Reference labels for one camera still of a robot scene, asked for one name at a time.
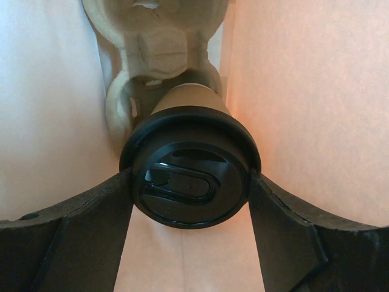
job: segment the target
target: peach background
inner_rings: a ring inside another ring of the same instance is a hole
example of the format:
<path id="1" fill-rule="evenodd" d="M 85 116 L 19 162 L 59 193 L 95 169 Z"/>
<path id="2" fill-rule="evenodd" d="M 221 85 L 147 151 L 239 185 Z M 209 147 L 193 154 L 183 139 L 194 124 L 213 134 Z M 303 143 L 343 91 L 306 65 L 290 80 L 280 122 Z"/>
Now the peach background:
<path id="1" fill-rule="evenodd" d="M 227 91 L 265 175 L 378 226 L 389 224 L 388 15 L 382 0 L 237 1 Z"/>
<path id="2" fill-rule="evenodd" d="M 264 174 L 330 212 L 387 225 L 389 2 L 232 4 L 221 75 Z M 115 66 L 98 41 L 79 0 L 0 1 L 0 220 L 117 172 L 104 120 Z M 116 291 L 263 291 L 247 205 L 201 231 L 134 208 L 128 234 Z"/>

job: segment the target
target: black lid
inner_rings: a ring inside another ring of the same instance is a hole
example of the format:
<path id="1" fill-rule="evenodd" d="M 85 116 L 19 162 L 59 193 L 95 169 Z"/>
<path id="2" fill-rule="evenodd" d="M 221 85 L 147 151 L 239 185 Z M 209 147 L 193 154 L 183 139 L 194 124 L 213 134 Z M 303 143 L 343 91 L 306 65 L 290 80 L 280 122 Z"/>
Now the black lid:
<path id="1" fill-rule="evenodd" d="M 258 151 L 234 118 L 200 106 L 153 114 L 133 132 L 120 157 L 132 167 L 135 205 L 176 228 L 225 221 L 246 203 L 250 169 L 260 172 Z"/>

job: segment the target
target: beige mount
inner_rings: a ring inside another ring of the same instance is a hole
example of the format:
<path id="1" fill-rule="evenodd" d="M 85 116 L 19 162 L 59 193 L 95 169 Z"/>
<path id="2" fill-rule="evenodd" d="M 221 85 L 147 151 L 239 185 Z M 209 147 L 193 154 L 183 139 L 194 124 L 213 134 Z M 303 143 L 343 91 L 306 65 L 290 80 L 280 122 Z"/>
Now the beige mount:
<path id="1" fill-rule="evenodd" d="M 95 28 L 120 52 L 122 70 L 109 87 L 106 121 L 116 154 L 133 126 L 183 83 L 222 96 L 219 73 L 208 60 L 209 39 L 228 0 L 83 0 Z"/>

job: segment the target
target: black holder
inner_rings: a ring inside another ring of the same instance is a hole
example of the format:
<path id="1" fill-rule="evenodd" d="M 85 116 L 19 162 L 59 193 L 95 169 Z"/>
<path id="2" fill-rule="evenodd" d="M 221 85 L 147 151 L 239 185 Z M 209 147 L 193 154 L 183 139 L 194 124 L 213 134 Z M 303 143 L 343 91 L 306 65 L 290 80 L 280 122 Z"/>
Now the black holder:
<path id="1" fill-rule="evenodd" d="M 195 229 L 227 220 L 247 201 L 267 292 L 389 291 L 389 228 L 281 189 L 261 174 L 239 122 L 196 106 L 142 122 L 120 173 L 101 185 L 0 221 L 0 291 L 113 291 L 134 203 L 165 225 Z"/>

